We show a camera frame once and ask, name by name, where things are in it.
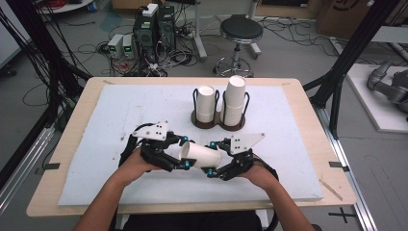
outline power supply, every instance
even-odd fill
[[[133,60],[135,59],[136,45],[132,40],[132,35],[123,36],[123,52],[125,54],[125,59]]]
[[[123,35],[114,35],[108,43],[108,48],[113,59],[120,59],[123,55]]]
[[[141,63],[155,64],[157,62],[157,52],[160,51],[158,42],[159,30],[157,25],[157,15],[138,15],[133,27],[138,55]]]
[[[176,49],[175,26],[174,26],[174,7],[160,7],[157,15],[160,29],[160,41],[162,50],[169,52]]]

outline stacked paper cup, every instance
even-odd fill
[[[213,121],[216,106],[216,91],[211,86],[201,86],[198,89],[196,119],[203,123]]]
[[[236,126],[241,121],[243,101],[245,98],[245,85],[245,79],[240,75],[233,75],[229,79],[221,108],[221,122],[227,126]]]

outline human hand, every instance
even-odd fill
[[[140,148],[128,157],[128,159],[114,172],[110,180],[115,181],[119,186],[126,187],[133,181],[139,179],[145,172],[158,170],[159,167],[148,164],[140,155]]]
[[[254,165],[245,173],[239,175],[248,179],[252,184],[266,190],[267,187],[273,187],[274,184],[279,184],[271,172],[267,170],[260,162],[254,162]]]

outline black gripper frame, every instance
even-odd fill
[[[230,164],[216,169],[215,167],[202,167],[201,169],[207,174],[209,178],[220,178],[221,180],[228,181],[234,177],[239,176],[249,171],[254,165],[255,161],[261,162],[272,175],[279,180],[278,174],[275,169],[270,167],[263,160],[254,158],[252,148],[239,154],[231,155],[231,139],[224,139],[224,141],[212,141],[210,142],[210,148],[217,148],[217,146],[226,151],[233,159]]]
[[[183,145],[186,141],[189,141],[186,136],[178,136],[173,132],[169,131],[166,134],[165,141],[154,141],[149,139],[142,139],[141,142],[141,151],[140,155],[148,163],[156,167],[160,167],[166,171],[173,171],[174,169],[184,169],[188,170],[190,167],[193,167],[196,160],[183,158],[178,160],[165,153],[165,150],[169,146],[175,143]],[[133,153],[137,147],[138,138],[130,135],[128,143],[126,144],[125,150],[120,154],[119,165],[121,166],[126,159]]]

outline white paper cup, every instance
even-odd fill
[[[196,113],[209,115],[214,112],[216,105],[216,91],[211,86],[201,86],[198,89]]]
[[[221,153],[218,150],[187,141],[181,147],[179,158],[180,160],[182,158],[197,160],[194,164],[197,168],[218,167],[221,162]]]
[[[204,115],[204,114],[196,114],[196,119],[197,119],[198,121],[204,122],[204,123],[208,123],[208,122],[213,121],[213,118],[214,118],[214,113],[207,114],[207,115]]]
[[[229,107],[228,105],[225,107],[222,105],[221,108],[221,122],[227,126],[235,126],[240,123],[241,116],[242,116],[243,105],[238,108]]]
[[[245,98],[245,78],[240,75],[233,75],[227,85],[225,91],[225,102],[228,106],[238,108],[243,104]]]

